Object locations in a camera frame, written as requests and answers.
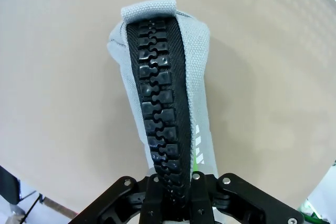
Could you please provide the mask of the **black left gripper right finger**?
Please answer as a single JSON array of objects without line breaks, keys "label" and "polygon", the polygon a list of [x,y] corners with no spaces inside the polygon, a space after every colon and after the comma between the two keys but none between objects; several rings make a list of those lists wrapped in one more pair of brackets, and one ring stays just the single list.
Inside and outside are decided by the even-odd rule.
[{"label": "black left gripper right finger", "polygon": [[233,173],[193,172],[190,223],[215,223],[213,209],[239,223],[303,223],[303,215]]}]

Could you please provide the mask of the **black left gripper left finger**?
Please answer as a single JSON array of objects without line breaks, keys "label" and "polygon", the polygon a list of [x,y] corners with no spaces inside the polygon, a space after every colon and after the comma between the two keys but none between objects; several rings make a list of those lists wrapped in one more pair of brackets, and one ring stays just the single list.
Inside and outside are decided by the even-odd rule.
[{"label": "black left gripper left finger", "polygon": [[128,223],[140,215],[139,223],[163,223],[164,189],[158,175],[137,181],[119,178],[75,216],[75,223]]}]

